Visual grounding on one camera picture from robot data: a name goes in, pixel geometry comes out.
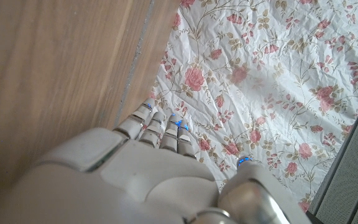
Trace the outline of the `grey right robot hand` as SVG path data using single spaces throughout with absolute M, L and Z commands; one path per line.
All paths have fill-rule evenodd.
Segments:
M 0 199 L 0 223 L 308 223 L 278 180 L 243 156 L 220 189 L 185 119 L 145 100 L 113 130 L 42 156 Z

